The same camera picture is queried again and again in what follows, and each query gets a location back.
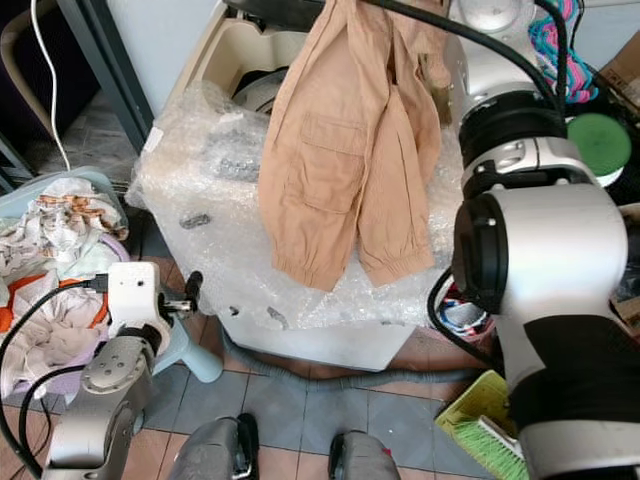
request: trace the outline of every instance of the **clothing pile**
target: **clothing pile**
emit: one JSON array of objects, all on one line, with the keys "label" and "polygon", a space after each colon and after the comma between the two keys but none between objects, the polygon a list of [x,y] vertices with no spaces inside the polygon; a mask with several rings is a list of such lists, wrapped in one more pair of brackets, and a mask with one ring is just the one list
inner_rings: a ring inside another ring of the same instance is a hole
[{"label": "clothing pile", "polygon": [[356,239],[374,286],[434,265],[426,185],[441,139],[421,61],[431,85],[447,86],[444,41],[377,6],[327,0],[278,93],[262,158],[275,268],[331,291]]},{"label": "clothing pile", "polygon": [[[124,219],[106,194],[82,178],[51,183],[20,219],[2,219],[0,231],[0,341],[44,294],[57,286],[105,272],[119,256],[101,236],[121,240]],[[95,348],[106,332],[106,297],[84,289],[60,293],[18,332],[1,369],[6,397]]]}]

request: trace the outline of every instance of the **cardboard box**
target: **cardboard box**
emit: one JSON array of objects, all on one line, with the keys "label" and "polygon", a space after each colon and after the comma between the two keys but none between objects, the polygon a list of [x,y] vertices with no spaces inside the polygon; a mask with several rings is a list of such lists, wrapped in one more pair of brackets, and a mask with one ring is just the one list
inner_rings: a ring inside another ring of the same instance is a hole
[{"label": "cardboard box", "polygon": [[640,112],[640,30],[600,74],[636,112]]},{"label": "cardboard box", "polygon": [[[627,225],[640,225],[640,203],[620,207],[620,213],[622,213]],[[626,280],[622,281],[623,284],[628,284],[630,275],[631,277],[637,276],[637,273],[633,274],[633,272],[627,270],[627,272],[625,272]],[[613,305],[618,315],[620,315],[622,320],[631,329],[633,335],[640,341],[640,297],[628,298],[628,296],[625,295],[625,297],[622,298],[620,293],[621,290],[618,289],[611,298]]]}]

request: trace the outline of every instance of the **pants cuff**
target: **pants cuff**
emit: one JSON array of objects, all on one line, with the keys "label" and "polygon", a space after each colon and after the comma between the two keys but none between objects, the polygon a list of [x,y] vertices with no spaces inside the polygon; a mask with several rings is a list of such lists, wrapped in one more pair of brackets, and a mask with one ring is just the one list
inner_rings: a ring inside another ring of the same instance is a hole
[{"label": "pants cuff", "polygon": [[421,272],[434,265],[433,255],[428,250],[422,250],[408,257],[395,260],[383,267],[365,271],[375,287],[393,283],[396,280]]},{"label": "pants cuff", "polygon": [[273,254],[273,268],[282,270],[284,273],[293,278],[296,282],[306,287],[317,288],[330,292],[336,286],[338,280],[344,272],[328,273],[328,272],[312,272],[292,260],[282,257],[277,253]]}]

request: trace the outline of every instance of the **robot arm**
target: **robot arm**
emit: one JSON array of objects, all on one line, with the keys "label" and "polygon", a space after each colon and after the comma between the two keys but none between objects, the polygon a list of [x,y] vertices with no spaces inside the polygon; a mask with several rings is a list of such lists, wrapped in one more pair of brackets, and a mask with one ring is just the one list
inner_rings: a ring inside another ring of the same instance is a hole
[{"label": "robot arm", "polygon": [[[451,17],[533,59],[533,8],[453,0]],[[452,270],[496,314],[531,477],[640,478],[640,346],[608,306],[622,217],[522,72],[453,36],[447,63],[465,167]]]},{"label": "robot arm", "polygon": [[[201,276],[187,282],[190,290],[194,282],[201,282]],[[195,303],[165,302],[159,286],[153,263],[110,268],[112,339],[82,371],[78,395],[54,430],[44,479],[122,476],[134,423],[151,398],[156,356],[169,342],[167,313],[192,309]]]}]

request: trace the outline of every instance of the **floor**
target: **floor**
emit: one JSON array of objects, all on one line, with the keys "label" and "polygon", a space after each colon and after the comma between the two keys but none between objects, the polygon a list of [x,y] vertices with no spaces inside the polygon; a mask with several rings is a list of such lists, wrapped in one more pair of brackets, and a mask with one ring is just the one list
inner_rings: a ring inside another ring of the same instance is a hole
[{"label": "floor", "polygon": [[[62,143],[73,168],[99,167],[114,183],[116,191],[124,193],[138,154],[102,91],[67,129]],[[40,174],[65,168],[60,152],[51,142],[32,143],[24,157]]]},{"label": "floor", "polygon": [[[180,291],[184,280],[171,258],[148,257],[161,267],[162,281]],[[133,440],[124,479],[168,478],[176,453],[201,424],[221,415],[253,413],[260,428],[263,480],[320,480],[327,478],[327,453],[333,436],[360,429],[379,438],[392,451],[403,480],[491,478],[433,423],[447,401],[465,385],[397,383],[371,390],[339,393],[307,392],[249,371],[225,355],[214,317],[196,315],[187,328],[201,345],[224,358],[225,371],[212,384],[202,384],[184,365],[174,365],[155,377],[153,401],[146,410],[144,429]],[[348,370],[263,355],[310,378],[329,378]],[[392,368],[415,370],[476,366],[454,346],[416,330],[393,360]],[[21,398],[10,397],[5,413],[17,425]],[[47,398],[53,423],[64,411],[62,397]],[[46,436],[46,417],[39,405],[30,413],[32,445]],[[41,462],[45,454],[39,456]],[[8,446],[0,442],[0,479],[29,478]]]}]

